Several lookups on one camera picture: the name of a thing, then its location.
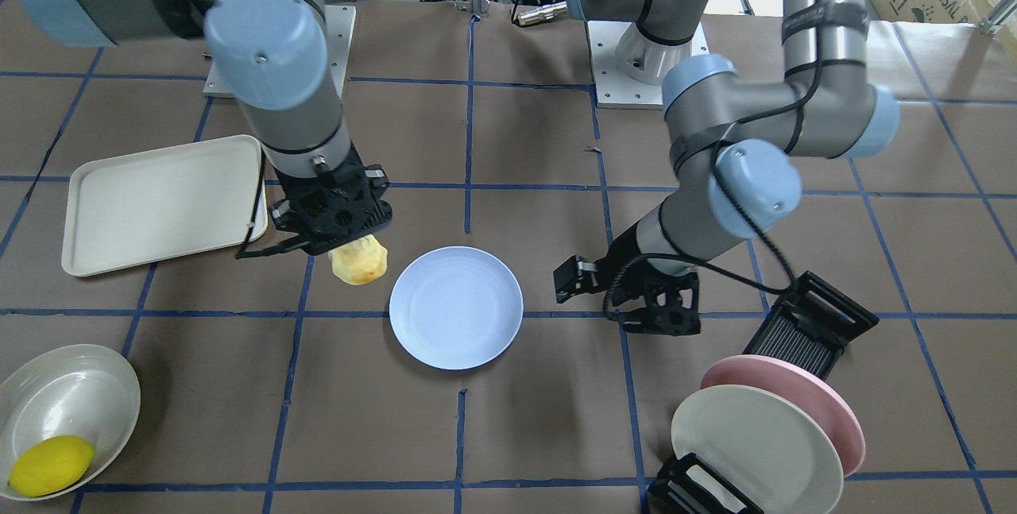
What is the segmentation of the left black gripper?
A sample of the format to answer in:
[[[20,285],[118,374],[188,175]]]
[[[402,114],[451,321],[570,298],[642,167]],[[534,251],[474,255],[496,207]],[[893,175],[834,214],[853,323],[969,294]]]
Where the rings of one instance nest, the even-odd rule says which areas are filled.
[[[651,260],[690,263],[690,256],[633,256],[608,285],[608,319],[629,333],[672,337],[701,333],[700,279],[694,270],[664,274]]]

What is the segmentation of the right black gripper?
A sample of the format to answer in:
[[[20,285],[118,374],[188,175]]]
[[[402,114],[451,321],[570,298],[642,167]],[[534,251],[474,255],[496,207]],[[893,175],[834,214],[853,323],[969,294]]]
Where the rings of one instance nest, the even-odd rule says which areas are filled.
[[[364,165],[355,147],[341,164],[312,169],[310,178],[275,172],[284,199],[273,204],[273,224],[294,235],[273,246],[274,253],[302,250],[319,256],[391,224],[392,207],[382,199],[388,177],[381,166]]]

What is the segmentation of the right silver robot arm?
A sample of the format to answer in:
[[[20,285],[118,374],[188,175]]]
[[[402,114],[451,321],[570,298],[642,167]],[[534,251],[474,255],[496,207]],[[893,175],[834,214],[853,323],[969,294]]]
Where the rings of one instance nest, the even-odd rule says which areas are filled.
[[[180,37],[207,42],[262,163],[284,191],[273,225],[289,238],[238,258],[319,256],[388,227],[388,177],[351,140],[331,72],[326,6],[364,0],[21,0],[50,39],[73,47]]]

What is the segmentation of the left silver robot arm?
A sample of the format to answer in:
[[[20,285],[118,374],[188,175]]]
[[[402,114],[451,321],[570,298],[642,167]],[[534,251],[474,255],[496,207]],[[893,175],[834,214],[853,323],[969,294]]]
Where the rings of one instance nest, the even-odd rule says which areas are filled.
[[[802,199],[792,156],[864,158],[894,140],[900,108],[868,79],[865,0],[783,0],[781,82],[749,82],[716,53],[661,79],[676,191],[614,238],[605,256],[571,256],[555,298],[602,294],[632,333],[696,335],[698,268],[766,233]]]

